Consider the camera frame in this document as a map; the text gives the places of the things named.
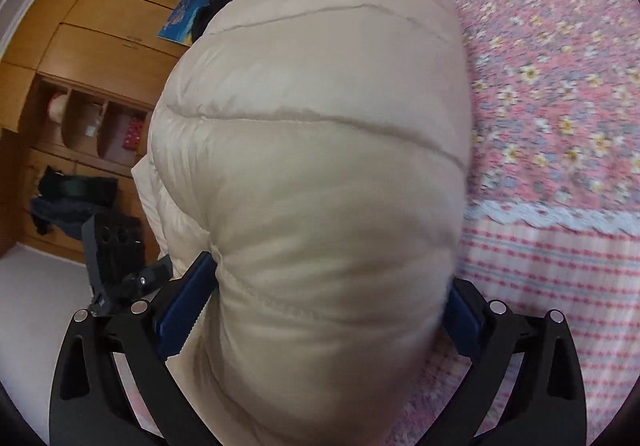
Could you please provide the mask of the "black clothes on chair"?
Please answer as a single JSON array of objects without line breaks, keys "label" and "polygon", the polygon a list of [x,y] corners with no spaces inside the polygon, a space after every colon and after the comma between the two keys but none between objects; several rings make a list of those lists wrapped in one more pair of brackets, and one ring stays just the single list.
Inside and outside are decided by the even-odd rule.
[{"label": "black clothes on chair", "polygon": [[191,26],[191,39],[196,42],[205,32],[207,25],[214,16],[232,0],[209,0],[195,13]]}]

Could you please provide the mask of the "red spotted box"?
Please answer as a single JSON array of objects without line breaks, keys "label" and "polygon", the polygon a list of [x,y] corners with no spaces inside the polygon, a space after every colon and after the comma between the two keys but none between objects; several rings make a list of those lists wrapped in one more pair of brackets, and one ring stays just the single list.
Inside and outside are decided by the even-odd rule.
[{"label": "red spotted box", "polygon": [[122,149],[127,151],[136,151],[140,145],[144,120],[140,117],[133,117],[126,129],[124,140],[122,140]]}]

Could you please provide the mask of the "dark clothes pile on shelf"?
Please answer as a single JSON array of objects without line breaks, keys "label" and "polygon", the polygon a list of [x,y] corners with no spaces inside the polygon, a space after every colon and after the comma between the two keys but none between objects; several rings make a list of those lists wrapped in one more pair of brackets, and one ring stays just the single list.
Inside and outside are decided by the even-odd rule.
[{"label": "dark clothes pile on shelf", "polygon": [[97,213],[114,210],[118,180],[112,177],[65,175],[48,166],[41,176],[38,195],[29,200],[36,232],[47,236],[52,226],[80,241],[81,228]]}]

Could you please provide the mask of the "beige puffer down jacket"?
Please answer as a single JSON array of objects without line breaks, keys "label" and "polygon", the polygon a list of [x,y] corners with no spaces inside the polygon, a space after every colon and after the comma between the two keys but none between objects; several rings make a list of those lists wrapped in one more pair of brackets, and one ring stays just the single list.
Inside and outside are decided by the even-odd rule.
[{"label": "beige puffer down jacket", "polygon": [[176,276],[218,291],[168,362],[226,445],[379,445],[457,263],[472,101],[453,0],[232,0],[134,166]]}]

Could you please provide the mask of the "orange wooden wardrobe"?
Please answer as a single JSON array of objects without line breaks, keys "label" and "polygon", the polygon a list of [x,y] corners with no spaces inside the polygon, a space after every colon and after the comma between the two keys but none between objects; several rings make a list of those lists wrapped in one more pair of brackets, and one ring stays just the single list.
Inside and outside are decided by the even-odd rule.
[{"label": "orange wooden wardrobe", "polygon": [[[1,246],[81,259],[78,241],[36,232],[29,200],[51,166],[118,180],[117,207],[141,217],[131,177],[182,45],[157,37],[180,0],[34,0],[1,59]],[[133,117],[136,151],[122,149]]]}]

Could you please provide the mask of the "blue picture poster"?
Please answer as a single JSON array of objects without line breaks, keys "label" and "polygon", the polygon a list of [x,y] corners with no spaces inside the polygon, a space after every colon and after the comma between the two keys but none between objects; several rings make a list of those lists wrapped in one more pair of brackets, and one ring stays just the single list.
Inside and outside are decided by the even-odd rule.
[{"label": "blue picture poster", "polygon": [[198,12],[208,5],[209,0],[180,0],[157,34],[159,39],[190,47],[192,26]]}]

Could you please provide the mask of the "pink floral bedspread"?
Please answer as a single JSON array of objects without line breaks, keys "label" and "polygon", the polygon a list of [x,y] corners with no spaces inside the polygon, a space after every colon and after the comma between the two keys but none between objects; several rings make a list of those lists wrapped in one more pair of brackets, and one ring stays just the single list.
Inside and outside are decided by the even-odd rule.
[{"label": "pink floral bedspread", "polygon": [[454,0],[472,83],[458,273],[568,320],[595,440],[639,375],[638,0]]}]

